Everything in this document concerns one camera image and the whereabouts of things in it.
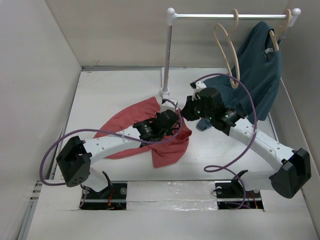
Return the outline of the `red t shirt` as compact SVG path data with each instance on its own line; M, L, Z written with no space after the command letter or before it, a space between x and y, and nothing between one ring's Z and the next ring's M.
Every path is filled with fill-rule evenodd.
M151 151L155 168L178 162L185 154L192 131L177 113L155 97L135 103L107 121L85 144L95 163L103 158L122 159Z

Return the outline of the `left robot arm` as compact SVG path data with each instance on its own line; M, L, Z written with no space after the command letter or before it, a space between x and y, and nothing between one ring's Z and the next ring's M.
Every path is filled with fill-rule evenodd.
M101 199L108 198L114 186L107 173L97 171L93 165L125 150L164 144L165 137L175 137L181 125L180 113L167 109L154 118L137 122L116 133L109 132L106 136L87 140L71 137L56 159L66 186L81 186Z

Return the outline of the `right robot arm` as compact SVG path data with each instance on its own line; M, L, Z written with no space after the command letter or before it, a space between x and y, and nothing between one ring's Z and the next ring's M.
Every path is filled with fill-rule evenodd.
M213 87L201 87L187 96L180 114L187 121L210 121L215 129L248 146L271 166L271 170L253 173L242 170L240 179L231 184L237 197L251 190L274 190L291 199L312 176L310 154L305 149L294 150L255 129L243 114L225 107L221 94Z

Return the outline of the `teal t shirt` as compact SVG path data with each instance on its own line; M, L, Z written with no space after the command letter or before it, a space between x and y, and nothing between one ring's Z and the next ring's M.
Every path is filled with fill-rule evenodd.
M221 75L203 81L220 92L227 108L247 116L251 123L268 117L280 86L282 53L274 49L272 30L260 21L237 50L240 81L244 86L233 89L229 78Z

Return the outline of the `wooden hanger with teal shirt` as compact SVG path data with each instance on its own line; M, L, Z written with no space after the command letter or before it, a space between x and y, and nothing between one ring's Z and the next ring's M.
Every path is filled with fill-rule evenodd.
M289 24L293 18L292 11L290 9L286 9L283 12L286 15L285 22L283 22L279 27L276 29L276 33L272 29L269 30L268 34L273 44L273 51L278 52L280 50L278 40L280 39L281 35L288 29Z

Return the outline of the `silver tape patch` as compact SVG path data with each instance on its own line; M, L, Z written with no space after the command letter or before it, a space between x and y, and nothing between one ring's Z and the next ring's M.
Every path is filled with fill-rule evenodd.
M130 181L128 211L215 211L213 181Z

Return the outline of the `white clothes rack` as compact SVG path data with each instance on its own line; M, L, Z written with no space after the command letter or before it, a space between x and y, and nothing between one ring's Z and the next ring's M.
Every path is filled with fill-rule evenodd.
M297 18L301 15L300 8L294 8L291 10L292 19L288 28L293 27ZM176 13L175 9L170 7L166 11L166 25L167 25L167 37L166 37L166 49L165 49L165 65L163 67L162 73L162 87L160 88L159 94L162 99L166 99L170 95L169 89L169 71L170 71L170 59L171 59L171 44L172 44L172 32L173 24L175 20L179 19L192 19L192 20L234 20L234 17L231 13L229 14L195 14L195 13ZM240 20L279 20L286 21L286 15L282 14L239 14ZM288 29L280 36L278 40L279 47L282 44L283 39L287 36Z

